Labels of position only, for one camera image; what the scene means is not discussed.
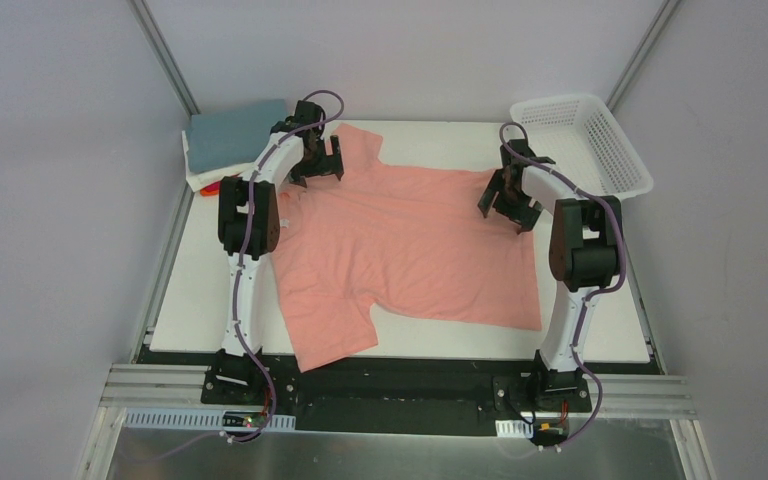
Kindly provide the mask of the salmon pink t-shirt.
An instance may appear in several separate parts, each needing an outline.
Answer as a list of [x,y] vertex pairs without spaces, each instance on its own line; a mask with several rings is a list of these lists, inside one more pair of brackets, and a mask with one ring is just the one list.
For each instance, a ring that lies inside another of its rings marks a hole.
[[341,124],[345,173],[278,197],[271,259],[301,371],[375,347],[373,306],[538,331],[533,237],[477,201],[489,172],[388,165],[382,136]]

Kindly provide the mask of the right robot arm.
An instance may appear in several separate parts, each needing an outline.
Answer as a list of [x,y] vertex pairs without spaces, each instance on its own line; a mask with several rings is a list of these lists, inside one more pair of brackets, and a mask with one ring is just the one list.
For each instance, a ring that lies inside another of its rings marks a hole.
[[614,196],[585,192],[537,157],[527,139],[500,147],[502,166],[482,193],[482,215],[496,211],[530,231],[541,213],[552,218],[548,265],[557,283],[549,328],[528,376],[504,386],[502,399],[518,410],[584,408],[589,398],[583,346],[599,298],[625,280],[621,205]]

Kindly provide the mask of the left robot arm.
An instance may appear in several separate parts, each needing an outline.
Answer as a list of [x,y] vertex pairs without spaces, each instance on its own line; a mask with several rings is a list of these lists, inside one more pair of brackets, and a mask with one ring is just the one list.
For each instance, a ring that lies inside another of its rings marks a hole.
[[258,353],[265,275],[280,238],[278,195],[286,184],[305,187],[310,178],[343,177],[340,140],[325,134],[331,120],[307,95],[271,128],[250,172],[220,181],[217,233],[229,261],[229,309],[225,337],[205,375],[205,404],[270,405],[275,398]]

